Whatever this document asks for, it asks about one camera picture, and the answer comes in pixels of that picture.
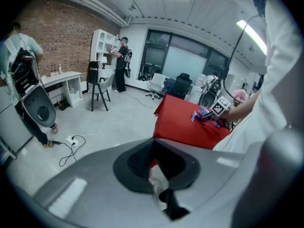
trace black cap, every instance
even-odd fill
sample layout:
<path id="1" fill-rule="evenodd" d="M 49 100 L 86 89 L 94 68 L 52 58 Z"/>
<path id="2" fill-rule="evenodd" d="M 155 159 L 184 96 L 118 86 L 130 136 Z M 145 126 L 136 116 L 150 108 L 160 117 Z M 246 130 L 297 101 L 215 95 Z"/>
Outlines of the black cap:
<path id="1" fill-rule="evenodd" d="M 124 41 L 126 41 L 127 43 L 128 43 L 128 38 L 127 37 L 122 37 L 120 40 L 124 40 Z"/>

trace ceiling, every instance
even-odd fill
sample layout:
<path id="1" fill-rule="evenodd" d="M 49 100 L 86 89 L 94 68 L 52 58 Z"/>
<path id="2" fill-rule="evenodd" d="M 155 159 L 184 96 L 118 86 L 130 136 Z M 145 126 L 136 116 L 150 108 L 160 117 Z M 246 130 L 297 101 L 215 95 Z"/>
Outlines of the ceiling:
<path id="1" fill-rule="evenodd" d="M 97 0 L 116 16 L 130 23 L 171 25 L 205 37 L 230 54 L 241 33 L 236 25 L 257 14 L 252 0 Z M 250 26 L 266 42 L 265 19 L 257 18 Z M 255 42 L 244 35 L 236 56 L 248 68 L 264 65 L 265 55 Z"/>

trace hand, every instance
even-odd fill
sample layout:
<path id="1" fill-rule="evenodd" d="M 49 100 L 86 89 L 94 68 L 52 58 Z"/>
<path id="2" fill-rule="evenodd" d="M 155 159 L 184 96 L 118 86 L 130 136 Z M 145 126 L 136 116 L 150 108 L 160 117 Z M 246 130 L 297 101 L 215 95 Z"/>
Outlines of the hand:
<path id="1" fill-rule="evenodd" d="M 229 110 L 224 111 L 224 113 L 220 116 L 220 118 L 224 119 L 227 123 L 232 122 L 230 120 L 230 111 Z"/>

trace black pants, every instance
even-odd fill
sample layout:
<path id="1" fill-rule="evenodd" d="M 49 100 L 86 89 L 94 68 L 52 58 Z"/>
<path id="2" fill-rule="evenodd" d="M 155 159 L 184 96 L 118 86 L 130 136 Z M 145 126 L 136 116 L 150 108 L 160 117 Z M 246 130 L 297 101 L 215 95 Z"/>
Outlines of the black pants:
<path id="1" fill-rule="evenodd" d="M 23 109 L 21 102 L 18 102 L 15 108 L 18 115 L 21 116 L 21 119 L 25 124 L 25 126 L 28 128 L 28 130 L 38 139 L 40 143 L 47 144 L 48 143 L 47 135 L 40 130 L 37 123 Z"/>
<path id="2" fill-rule="evenodd" d="M 125 85 L 124 85 L 124 67 L 121 69 L 115 70 L 115 81 L 117 90 L 119 92 L 125 91 Z"/>

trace red tablecloth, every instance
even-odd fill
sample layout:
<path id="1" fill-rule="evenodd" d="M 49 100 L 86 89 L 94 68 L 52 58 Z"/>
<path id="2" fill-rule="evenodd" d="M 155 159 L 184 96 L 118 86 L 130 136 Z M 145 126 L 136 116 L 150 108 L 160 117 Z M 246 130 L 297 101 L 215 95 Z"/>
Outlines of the red tablecloth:
<path id="1" fill-rule="evenodd" d="M 230 134 L 227 128 L 216 128 L 212 123 L 191 122 L 199 105 L 166 95 L 154 114 L 158 114 L 154 138 L 169 139 L 200 148 L 213 149 Z"/>

